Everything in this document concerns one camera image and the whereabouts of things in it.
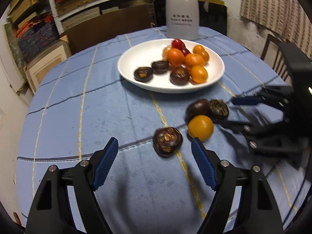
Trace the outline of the dark chestnut with tuft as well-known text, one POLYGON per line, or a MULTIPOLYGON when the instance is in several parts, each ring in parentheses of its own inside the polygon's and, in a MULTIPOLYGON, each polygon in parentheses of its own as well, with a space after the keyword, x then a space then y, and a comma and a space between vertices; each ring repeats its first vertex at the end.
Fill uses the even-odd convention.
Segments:
POLYGON ((223 121, 229 116, 229 108, 223 100, 211 99, 208 104, 207 115, 215 121, 223 121))

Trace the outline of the dark chestnut carved gold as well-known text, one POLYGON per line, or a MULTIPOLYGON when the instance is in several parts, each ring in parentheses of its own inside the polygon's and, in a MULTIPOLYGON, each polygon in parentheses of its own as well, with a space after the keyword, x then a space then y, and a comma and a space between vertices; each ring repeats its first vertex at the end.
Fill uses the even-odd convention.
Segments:
POLYGON ((182 143, 183 136, 174 127, 159 128, 153 135, 153 148, 160 157, 171 157, 182 143))

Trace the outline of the dark red apple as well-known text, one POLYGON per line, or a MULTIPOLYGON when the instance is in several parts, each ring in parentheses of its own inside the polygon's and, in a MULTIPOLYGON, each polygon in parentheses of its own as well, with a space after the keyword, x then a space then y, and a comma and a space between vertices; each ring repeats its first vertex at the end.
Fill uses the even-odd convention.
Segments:
POLYGON ((181 52, 183 53, 183 55, 186 57, 188 54, 190 54, 190 51, 187 48, 183 48, 181 49, 181 52))

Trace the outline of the large orange tangerine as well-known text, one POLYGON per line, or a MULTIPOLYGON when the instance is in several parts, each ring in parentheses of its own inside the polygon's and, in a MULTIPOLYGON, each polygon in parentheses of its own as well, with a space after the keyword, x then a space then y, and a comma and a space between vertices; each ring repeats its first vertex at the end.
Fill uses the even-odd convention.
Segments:
POLYGON ((167 61, 170 65, 174 67, 180 67, 184 62, 184 55, 181 50, 176 48, 171 48, 167 52, 167 61))

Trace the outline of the small red tomato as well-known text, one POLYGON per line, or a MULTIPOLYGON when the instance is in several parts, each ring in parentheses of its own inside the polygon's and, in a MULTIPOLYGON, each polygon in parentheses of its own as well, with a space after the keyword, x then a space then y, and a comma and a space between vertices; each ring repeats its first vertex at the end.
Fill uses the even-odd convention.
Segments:
POLYGON ((180 39, 174 39, 171 43, 171 46, 178 50, 182 50, 185 48, 185 44, 180 39))

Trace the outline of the tan beige fruit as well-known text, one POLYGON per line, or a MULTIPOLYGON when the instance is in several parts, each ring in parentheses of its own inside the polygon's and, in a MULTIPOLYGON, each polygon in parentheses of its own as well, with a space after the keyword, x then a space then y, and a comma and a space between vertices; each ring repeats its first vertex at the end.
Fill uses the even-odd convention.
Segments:
POLYGON ((167 54, 168 52, 172 49, 172 47, 170 45, 166 46, 163 50, 162 50, 162 59, 163 60, 167 60, 167 54))

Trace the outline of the yellow orange fruit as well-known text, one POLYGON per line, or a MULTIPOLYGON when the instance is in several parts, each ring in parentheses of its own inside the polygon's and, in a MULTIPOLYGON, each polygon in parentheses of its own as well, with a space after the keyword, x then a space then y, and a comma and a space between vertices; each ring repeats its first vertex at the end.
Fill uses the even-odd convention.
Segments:
POLYGON ((214 132, 214 123, 205 115, 195 116, 188 123, 188 134, 191 138, 198 138, 204 142, 212 136, 214 132))

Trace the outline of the dark wooden chair right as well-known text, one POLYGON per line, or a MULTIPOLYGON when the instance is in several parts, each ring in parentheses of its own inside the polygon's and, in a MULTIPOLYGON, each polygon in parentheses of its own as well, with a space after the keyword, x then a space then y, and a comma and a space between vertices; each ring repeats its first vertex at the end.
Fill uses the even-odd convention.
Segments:
POLYGON ((277 37, 272 34, 268 34, 265 40, 264 48, 262 50, 260 59, 262 61, 268 61, 269 67, 283 80, 287 81, 289 74, 287 72, 285 59, 279 44, 283 43, 277 37))

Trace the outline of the smooth dark purple chestnut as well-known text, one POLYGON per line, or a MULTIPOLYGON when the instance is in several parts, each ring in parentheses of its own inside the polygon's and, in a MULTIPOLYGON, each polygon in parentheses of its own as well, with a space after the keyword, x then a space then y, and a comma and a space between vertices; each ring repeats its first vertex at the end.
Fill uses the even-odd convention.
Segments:
POLYGON ((185 120, 189 123, 198 115, 205 115, 208 112, 209 101, 207 99, 199 99, 190 104, 186 109, 185 120))

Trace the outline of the orange kumquat front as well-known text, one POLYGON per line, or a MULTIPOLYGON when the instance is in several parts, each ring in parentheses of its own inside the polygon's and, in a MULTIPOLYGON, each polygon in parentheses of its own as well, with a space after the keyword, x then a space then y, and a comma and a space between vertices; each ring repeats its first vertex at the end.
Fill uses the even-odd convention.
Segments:
POLYGON ((193 66, 190 70, 190 76, 195 83, 205 83, 208 79, 208 72, 204 66, 193 66))

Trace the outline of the orange tangerine on plate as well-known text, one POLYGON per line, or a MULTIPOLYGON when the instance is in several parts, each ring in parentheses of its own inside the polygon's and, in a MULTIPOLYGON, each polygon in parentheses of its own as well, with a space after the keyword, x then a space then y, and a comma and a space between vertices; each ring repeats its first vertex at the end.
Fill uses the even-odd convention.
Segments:
POLYGON ((200 52, 198 52, 198 54, 203 58, 205 64, 209 61, 210 56, 209 53, 205 50, 201 50, 200 52))

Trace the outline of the small orange kumquat back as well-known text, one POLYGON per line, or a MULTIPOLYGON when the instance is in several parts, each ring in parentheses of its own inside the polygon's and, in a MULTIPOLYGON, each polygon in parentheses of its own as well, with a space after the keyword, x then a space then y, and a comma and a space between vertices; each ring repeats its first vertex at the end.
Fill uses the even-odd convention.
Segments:
POLYGON ((194 48, 192 50, 192 52, 196 53, 196 54, 199 54, 199 53, 201 53, 203 51, 205 51, 205 48, 202 45, 199 45, 199 44, 194 46, 194 48))

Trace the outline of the striped beige curtain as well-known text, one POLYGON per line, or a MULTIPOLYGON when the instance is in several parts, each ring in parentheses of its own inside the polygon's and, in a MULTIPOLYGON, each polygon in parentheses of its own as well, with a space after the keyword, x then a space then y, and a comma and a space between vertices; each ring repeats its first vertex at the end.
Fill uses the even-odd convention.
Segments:
POLYGON ((241 0, 240 16, 296 44, 311 58, 311 21, 298 0, 241 0))

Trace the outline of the dark chestnut plate left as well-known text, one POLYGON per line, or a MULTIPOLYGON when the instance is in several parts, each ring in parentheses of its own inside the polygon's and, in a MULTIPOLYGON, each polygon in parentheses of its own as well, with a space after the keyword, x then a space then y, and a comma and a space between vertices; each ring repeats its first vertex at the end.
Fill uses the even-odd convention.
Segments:
POLYGON ((148 82, 153 78, 153 69, 149 66, 138 67, 134 71, 134 79, 139 82, 148 82))

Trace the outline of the white thermos jug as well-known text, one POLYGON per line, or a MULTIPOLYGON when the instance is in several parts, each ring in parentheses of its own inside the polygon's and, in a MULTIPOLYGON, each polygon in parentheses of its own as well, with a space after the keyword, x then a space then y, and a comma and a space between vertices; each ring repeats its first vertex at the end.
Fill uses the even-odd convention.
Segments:
MULTIPOLYGON (((207 11, 209 0, 205 0, 207 11)), ((167 36, 171 39, 195 40, 199 38, 198 0, 166 0, 167 36)))

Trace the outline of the blue checked tablecloth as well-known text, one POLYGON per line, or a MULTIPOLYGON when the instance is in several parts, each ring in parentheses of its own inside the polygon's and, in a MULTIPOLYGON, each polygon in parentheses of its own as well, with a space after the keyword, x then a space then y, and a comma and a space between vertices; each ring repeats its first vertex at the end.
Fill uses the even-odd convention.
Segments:
POLYGON ((165 27, 119 35, 60 63, 43 79, 25 118, 17 154, 17 194, 26 223, 36 190, 49 166, 71 168, 105 147, 120 149, 106 182, 95 193, 114 233, 196 233, 214 192, 205 185, 185 138, 174 156, 159 157, 156 129, 172 126, 187 135, 184 114, 197 99, 254 93, 282 79, 245 47, 202 27, 197 42, 225 64, 219 82, 190 94, 151 93, 124 80, 119 57, 137 44, 163 39, 165 27))

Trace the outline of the white oval plate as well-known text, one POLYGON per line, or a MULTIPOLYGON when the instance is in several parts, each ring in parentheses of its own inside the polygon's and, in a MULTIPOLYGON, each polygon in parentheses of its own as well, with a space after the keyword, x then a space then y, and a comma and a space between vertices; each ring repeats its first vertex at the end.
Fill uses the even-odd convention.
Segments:
POLYGON ((118 72, 128 82, 142 89, 165 94, 184 94, 209 87, 221 79, 225 72, 225 64, 221 57, 212 49, 204 47, 209 54, 209 61, 205 65, 208 72, 206 82, 196 84, 189 82, 184 86, 177 86, 170 82, 170 73, 154 75, 148 82, 139 82, 134 77, 135 70, 140 66, 150 66, 152 62, 162 58, 163 49, 172 43, 173 39, 156 39, 137 44, 125 51, 117 63, 118 72))

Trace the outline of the beige framed cabinet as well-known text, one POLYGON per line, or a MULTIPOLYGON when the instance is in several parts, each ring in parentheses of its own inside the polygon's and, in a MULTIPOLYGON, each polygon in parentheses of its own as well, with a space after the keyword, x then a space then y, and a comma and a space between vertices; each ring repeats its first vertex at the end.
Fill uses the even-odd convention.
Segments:
POLYGON ((42 51, 24 67, 24 72, 33 94, 35 94, 46 74, 70 56, 69 40, 67 36, 64 36, 52 46, 42 51))

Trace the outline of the brown wooden chair back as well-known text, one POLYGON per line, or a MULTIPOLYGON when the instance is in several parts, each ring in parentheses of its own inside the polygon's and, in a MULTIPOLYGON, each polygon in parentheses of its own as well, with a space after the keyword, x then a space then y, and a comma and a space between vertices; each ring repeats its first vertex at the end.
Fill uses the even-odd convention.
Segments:
POLYGON ((151 27, 148 5, 139 5, 109 12, 80 23, 61 35, 66 36, 72 54, 118 35, 151 27))

